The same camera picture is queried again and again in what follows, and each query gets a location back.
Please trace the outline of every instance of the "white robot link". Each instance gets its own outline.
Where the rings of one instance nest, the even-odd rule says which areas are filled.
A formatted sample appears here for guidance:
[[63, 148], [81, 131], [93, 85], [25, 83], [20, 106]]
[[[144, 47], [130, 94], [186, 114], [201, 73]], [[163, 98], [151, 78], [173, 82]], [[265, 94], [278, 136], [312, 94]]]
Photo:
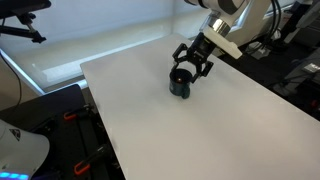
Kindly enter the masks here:
[[[184, 61], [188, 61], [196, 67], [196, 74], [191, 80], [194, 83], [198, 78], [206, 77], [210, 72], [213, 63], [207, 61], [207, 58], [217, 46], [235, 59], [242, 56], [237, 45], [224, 37], [230, 32], [232, 25], [241, 16], [250, 0], [185, 1], [212, 10], [192, 45], [188, 48], [187, 45], [181, 44], [173, 54], [174, 66], [172, 71], [177, 69], [179, 63]], [[179, 57], [182, 51], [186, 51], [186, 55]]]

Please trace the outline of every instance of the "white table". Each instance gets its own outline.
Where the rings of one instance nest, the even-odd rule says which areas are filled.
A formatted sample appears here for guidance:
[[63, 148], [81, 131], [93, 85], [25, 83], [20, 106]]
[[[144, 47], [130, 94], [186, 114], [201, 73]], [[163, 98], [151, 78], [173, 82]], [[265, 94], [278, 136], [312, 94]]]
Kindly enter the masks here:
[[319, 122], [218, 58], [189, 99], [173, 96], [181, 42], [190, 44], [172, 35], [82, 64], [127, 180], [320, 179]]

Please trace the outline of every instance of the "black cup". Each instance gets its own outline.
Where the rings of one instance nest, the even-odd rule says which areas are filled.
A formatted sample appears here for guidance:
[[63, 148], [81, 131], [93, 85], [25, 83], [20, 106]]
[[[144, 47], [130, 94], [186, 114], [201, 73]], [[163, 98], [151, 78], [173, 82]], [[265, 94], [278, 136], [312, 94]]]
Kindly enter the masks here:
[[190, 96], [192, 74], [185, 69], [174, 69], [170, 73], [170, 91], [176, 96], [187, 99]]

